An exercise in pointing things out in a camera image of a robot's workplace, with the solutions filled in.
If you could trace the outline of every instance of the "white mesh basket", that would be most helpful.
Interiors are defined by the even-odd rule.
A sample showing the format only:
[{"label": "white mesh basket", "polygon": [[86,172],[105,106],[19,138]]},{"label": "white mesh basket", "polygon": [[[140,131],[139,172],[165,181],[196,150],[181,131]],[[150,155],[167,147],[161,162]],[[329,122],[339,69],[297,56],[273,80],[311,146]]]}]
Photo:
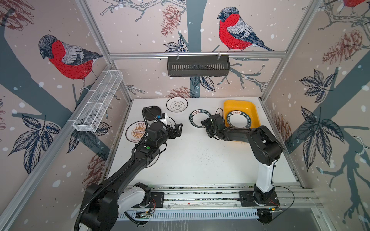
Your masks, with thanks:
[{"label": "white mesh basket", "polygon": [[122,79],[121,71],[106,72],[103,80],[73,123],[77,131],[96,132]]}]

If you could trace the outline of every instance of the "yellow tray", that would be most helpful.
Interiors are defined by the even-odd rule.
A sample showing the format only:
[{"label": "yellow tray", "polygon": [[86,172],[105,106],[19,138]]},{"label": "yellow tray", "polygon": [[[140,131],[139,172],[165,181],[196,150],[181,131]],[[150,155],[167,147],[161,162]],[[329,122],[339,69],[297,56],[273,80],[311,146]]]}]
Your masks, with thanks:
[{"label": "yellow tray", "polygon": [[227,127],[229,127],[230,125],[228,124],[226,117],[229,112],[232,111],[241,111],[249,115],[252,121],[250,128],[257,128],[261,126],[257,113],[257,108],[253,103],[240,100],[226,100],[223,103],[223,116]]}]

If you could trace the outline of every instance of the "black wire basket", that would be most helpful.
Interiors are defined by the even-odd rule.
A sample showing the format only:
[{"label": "black wire basket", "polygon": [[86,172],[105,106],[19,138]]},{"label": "black wire basket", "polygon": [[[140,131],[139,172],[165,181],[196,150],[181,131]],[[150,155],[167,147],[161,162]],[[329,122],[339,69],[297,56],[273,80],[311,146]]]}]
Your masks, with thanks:
[{"label": "black wire basket", "polygon": [[227,76],[230,70],[228,55],[209,56],[169,56],[167,62],[168,76]]}]

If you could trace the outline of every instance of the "gray floor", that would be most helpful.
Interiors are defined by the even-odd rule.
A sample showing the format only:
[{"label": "gray floor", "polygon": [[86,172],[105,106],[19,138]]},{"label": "gray floor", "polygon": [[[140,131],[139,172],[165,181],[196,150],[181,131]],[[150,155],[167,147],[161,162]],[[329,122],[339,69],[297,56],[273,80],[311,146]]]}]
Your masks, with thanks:
[{"label": "gray floor", "polygon": [[145,227],[138,227],[131,221],[117,221],[112,231],[225,231],[225,230],[261,230],[261,231],[319,231],[320,228],[310,208],[290,208],[270,225],[262,225],[255,219],[246,220],[187,220],[187,221],[152,221]]}]

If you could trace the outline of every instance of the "bird head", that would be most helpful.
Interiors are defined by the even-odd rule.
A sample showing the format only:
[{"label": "bird head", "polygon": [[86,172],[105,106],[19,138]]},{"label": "bird head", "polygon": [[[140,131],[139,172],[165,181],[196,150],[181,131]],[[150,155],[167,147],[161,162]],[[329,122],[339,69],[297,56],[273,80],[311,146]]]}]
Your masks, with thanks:
[{"label": "bird head", "polygon": [[217,19],[220,19],[224,23],[225,20],[232,14],[239,14],[239,10],[234,6],[223,8]]},{"label": "bird head", "polygon": [[38,48],[40,50],[40,54],[42,58],[54,58],[53,51],[51,46],[54,42],[57,41],[57,38],[52,35],[45,35],[40,39],[38,42]]}]

